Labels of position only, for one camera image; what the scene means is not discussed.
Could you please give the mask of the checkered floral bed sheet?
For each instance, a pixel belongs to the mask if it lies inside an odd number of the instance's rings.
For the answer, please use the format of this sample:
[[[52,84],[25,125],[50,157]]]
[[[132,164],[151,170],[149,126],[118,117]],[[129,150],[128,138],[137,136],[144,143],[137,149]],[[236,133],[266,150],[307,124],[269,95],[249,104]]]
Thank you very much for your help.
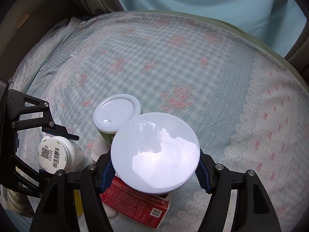
[[[283,231],[308,208],[308,85],[280,55],[223,23],[138,12],[64,20],[9,83],[48,101],[54,121],[80,137],[79,169],[99,136],[96,106],[125,93],[143,113],[188,123],[214,161],[255,170]]]

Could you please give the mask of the white round jar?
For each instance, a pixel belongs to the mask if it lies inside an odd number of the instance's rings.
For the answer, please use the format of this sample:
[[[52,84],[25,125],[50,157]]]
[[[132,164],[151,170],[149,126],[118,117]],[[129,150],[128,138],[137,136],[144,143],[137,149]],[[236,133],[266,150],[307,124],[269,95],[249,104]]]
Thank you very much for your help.
[[[121,127],[110,155],[116,174],[128,186],[147,194],[165,194],[194,174],[200,145],[193,129],[180,118],[146,113]]]

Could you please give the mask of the yellow tape roll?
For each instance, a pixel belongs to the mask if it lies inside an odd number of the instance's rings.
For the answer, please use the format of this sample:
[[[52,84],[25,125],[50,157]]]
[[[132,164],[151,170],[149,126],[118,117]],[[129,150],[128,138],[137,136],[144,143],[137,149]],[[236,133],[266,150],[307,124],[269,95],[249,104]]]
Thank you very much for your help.
[[[76,207],[76,215],[77,217],[81,217],[83,215],[83,206],[82,206],[80,190],[74,190],[74,201]]]

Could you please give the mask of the white pill bottle barcode lid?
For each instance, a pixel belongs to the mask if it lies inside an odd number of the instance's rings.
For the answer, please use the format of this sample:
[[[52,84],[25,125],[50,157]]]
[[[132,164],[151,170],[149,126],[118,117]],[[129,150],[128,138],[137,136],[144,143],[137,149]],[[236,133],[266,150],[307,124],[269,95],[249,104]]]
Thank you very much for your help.
[[[73,172],[82,159],[82,149],[73,141],[60,136],[44,136],[38,148],[39,168],[51,174],[57,170]]]

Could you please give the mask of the red cardboard box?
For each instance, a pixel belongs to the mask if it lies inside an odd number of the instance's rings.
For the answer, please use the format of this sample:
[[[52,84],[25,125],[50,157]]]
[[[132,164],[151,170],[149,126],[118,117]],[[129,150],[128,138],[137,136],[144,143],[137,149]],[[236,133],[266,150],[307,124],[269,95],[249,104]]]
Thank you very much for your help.
[[[120,214],[157,229],[169,210],[172,195],[173,192],[145,194],[114,177],[111,186],[100,197],[104,204]]]

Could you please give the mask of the white earbuds case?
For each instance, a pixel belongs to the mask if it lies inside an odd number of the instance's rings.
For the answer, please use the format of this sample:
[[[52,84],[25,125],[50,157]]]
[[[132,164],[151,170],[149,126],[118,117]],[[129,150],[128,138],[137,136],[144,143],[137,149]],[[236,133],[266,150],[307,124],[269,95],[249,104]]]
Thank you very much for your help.
[[[90,158],[97,162],[102,154],[108,153],[110,150],[110,144],[108,144],[102,136],[98,136],[93,143]]]

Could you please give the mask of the green jar white lid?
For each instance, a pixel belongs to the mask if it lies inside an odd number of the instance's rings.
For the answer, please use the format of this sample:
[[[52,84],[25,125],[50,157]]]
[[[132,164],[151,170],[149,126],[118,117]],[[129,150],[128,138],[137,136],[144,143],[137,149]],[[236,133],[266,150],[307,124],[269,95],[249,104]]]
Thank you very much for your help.
[[[141,115],[141,104],[129,94],[112,95],[101,101],[93,113],[93,123],[108,144],[130,119]]]

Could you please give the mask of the light blue hanging cloth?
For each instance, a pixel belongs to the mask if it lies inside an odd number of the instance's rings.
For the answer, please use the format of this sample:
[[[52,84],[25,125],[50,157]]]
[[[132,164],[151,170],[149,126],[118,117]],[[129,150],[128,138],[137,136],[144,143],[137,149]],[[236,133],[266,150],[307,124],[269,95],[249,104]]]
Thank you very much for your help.
[[[295,0],[119,0],[124,10],[168,10],[230,23],[285,56],[306,17]]]

